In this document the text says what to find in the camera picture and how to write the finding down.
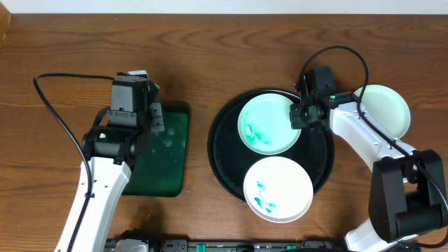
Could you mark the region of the green rectangular tray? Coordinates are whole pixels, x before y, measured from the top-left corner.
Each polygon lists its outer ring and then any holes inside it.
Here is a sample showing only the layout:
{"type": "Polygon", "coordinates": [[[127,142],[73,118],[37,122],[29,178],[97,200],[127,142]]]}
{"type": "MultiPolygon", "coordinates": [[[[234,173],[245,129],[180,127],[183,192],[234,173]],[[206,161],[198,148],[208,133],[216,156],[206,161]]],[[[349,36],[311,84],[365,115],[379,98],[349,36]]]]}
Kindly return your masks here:
{"type": "Polygon", "coordinates": [[[164,130],[148,134],[123,195],[175,197],[182,190],[190,107],[163,103],[161,112],[164,130]]]}

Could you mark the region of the round black serving tray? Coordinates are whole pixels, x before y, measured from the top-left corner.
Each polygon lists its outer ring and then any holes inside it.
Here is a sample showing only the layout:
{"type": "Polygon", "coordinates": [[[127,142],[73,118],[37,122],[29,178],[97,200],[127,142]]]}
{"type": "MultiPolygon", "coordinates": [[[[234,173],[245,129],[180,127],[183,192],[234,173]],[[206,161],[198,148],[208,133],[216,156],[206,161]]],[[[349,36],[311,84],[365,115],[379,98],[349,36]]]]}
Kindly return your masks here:
{"type": "MultiPolygon", "coordinates": [[[[283,95],[295,103],[300,101],[298,95],[286,90],[250,90],[224,105],[209,131],[207,152],[211,169],[224,189],[242,202],[246,201],[243,184],[247,171],[266,156],[252,151],[244,144],[237,130],[237,119],[250,99],[269,93],[283,95]]],[[[314,193],[317,193],[333,169],[333,134],[322,127],[304,129],[293,146],[279,155],[301,165],[311,179],[314,193]]]]}

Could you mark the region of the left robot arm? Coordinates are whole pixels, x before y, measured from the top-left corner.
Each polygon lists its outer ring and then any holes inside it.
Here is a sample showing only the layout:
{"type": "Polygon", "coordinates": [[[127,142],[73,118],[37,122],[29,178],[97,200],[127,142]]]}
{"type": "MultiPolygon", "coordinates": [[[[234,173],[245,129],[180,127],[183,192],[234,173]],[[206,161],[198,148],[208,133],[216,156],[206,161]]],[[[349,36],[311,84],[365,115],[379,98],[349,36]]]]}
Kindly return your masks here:
{"type": "Polygon", "coordinates": [[[146,71],[118,73],[110,106],[84,134],[86,161],[57,251],[101,251],[116,206],[150,133],[165,129],[158,85],[146,71]]]}

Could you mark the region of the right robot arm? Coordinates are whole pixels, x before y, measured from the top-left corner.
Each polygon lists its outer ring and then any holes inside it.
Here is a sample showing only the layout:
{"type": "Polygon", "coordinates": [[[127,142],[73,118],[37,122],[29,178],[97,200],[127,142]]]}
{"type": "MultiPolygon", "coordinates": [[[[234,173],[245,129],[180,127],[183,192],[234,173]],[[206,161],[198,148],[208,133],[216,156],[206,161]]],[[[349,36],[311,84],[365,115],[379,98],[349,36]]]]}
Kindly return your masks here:
{"type": "Polygon", "coordinates": [[[323,127],[343,138],[372,172],[369,218],[348,232],[350,251],[423,247],[419,235],[447,227],[444,169],[434,150],[418,151],[378,123],[352,92],[338,92],[329,67],[303,71],[290,106],[293,129],[323,127]]]}

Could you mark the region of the mint plate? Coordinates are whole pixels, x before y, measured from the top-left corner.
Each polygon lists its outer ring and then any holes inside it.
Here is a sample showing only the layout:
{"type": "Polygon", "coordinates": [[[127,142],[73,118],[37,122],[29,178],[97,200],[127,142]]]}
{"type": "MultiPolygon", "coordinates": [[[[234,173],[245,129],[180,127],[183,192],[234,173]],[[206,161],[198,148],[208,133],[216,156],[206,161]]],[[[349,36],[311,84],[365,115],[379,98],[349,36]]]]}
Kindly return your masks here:
{"type": "Polygon", "coordinates": [[[293,129],[290,106],[283,94],[265,93],[249,99],[239,112],[237,131],[243,143],[262,155],[276,155],[291,148],[301,129],[293,129]]]}
{"type": "Polygon", "coordinates": [[[362,104],[372,117],[398,139],[408,131],[411,113],[406,101],[384,85],[367,85],[362,104]]]}

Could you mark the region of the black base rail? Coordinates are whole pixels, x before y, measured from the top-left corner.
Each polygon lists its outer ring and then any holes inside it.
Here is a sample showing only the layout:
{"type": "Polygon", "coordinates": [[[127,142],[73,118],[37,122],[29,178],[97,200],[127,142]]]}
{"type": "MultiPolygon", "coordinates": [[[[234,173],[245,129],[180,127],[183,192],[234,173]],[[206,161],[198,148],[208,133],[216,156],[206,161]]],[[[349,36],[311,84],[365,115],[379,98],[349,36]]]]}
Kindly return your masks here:
{"type": "Polygon", "coordinates": [[[283,252],[283,251],[346,251],[338,241],[305,239],[303,241],[226,241],[154,239],[142,230],[126,230],[121,235],[107,239],[104,252],[283,252]]]}

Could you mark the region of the white plate with green stain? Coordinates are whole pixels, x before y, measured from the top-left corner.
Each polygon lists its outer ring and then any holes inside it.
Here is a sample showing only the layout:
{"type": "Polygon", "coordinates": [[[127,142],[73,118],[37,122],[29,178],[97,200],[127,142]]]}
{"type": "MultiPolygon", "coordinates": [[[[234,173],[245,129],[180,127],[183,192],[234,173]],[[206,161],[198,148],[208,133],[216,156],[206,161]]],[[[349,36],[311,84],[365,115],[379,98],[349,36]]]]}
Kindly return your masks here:
{"type": "Polygon", "coordinates": [[[272,223],[290,223],[306,214],[314,196],[305,169],[286,157],[271,156],[254,163],[243,183],[249,208],[272,223]]]}

